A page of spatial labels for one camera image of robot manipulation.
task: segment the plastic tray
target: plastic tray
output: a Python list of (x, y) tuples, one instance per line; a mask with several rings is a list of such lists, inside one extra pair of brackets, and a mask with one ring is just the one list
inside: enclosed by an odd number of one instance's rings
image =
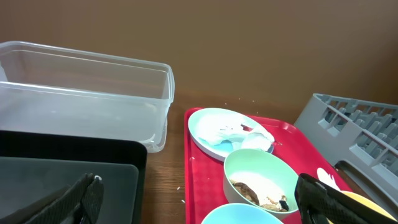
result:
[(0, 129), (138, 141), (162, 149), (170, 66), (27, 42), (0, 43)]
[[(193, 142), (188, 130), (188, 119), (201, 108), (192, 108), (185, 113), (185, 202), (186, 223), (199, 224), (214, 208), (228, 203), (223, 192), (223, 163), (202, 152)], [(341, 190), (351, 189), (334, 168), (314, 148), (303, 133), (284, 121), (249, 116), (263, 125), (274, 137), (273, 155), (288, 163), (296, 173), (307, 173), (317, 177), (317, 169), (323, 168), (333, 175)], [(299, 212), (283, 220), (284, 223), (301, 223)]]
[[(20, 195), (12, 200), (0, 199), (0, 207), (15, 208), (23, 202), (28, 205), (39, 196), (73, 184), (85, 172), (94, 172), (102, 176), (105, 187), (98, 223), (123, 220), (118, 223), (138, 224), (146, 159), (147, 150), (138, 142), (0, 131), (0, 161), (8, 164), (0, 167), (0, 179), (14, 181), (17, 187), (8, 188), (9, 195)], [(7, 189), (7, 185), (12, 183), (7, 181), (2, 188)]]

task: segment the wooden table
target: wooden table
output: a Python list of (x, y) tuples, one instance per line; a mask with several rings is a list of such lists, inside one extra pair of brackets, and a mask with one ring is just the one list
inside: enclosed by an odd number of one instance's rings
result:
[[(194, 107), (226, 108), (243, 114), (281, 119), (293, 124), (304, 106), (253, 102), (252, 99), (188, 90), (176, 91), (175, 100), (168, 113), (165, 148), (148, 155), (141, 223), (185, 223), (185, 204), (182, 200), (185, 200), (183, 119), (186, 110)], [(338, 172), (354, 192), (367, 197), (342, 170)]]

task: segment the white plate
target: white plate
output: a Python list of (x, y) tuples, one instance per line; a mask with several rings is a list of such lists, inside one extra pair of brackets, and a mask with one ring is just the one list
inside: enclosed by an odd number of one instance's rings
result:
[[(223, 141), (221, 144), (212, 146), (211, 144), (208, 144), (205, 140), (202, 140), (199, 138), (197, 134), (197, 127), (198, 123), (200, 122), (201, 118), (204, 115), (209, 115), (209, 114), (222, 114), (222, 115), (231, 115), (234, 114), (236, 116), (242, 116), (242, 119), (244, 123), (249, 126), (249, 127), (255, 127), (255, 126), (260, 126), (262, 127), (259, 123), (257, 123), (255, 120), (240, 114), (235, 111), (231, 110), (226, 110), (226, 109), (220, 109), (220, 108), (206, 108), (202, 110), (198, 110), (194, 112), (191, 117), (189, 117), (188, 120), (188, 128), (189, 132), (191, 133), (193, 142), (206, 154), (209, 156), (219, 160), (219, 161), (224, 161), (225, 158), (233, 152), (232, 144), (229, 141)], [(274, 150), (274, 147), (271, 145), (271, 147), (268, 149), (268, 152), (271, 153)]]

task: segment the plastic storage bin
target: plastic storage bin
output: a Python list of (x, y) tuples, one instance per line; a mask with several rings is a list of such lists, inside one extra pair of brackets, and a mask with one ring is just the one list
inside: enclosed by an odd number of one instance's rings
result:
[(0, 129), (163, 148), (170, 66), (26, 42), (0, 44), (0, 63)]

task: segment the gray dish rack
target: gray dish rack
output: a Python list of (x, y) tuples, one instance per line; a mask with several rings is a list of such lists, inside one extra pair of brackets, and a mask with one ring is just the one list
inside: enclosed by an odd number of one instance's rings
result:
[(398, 106), (314, 94), (294, 125), (398, 218)]

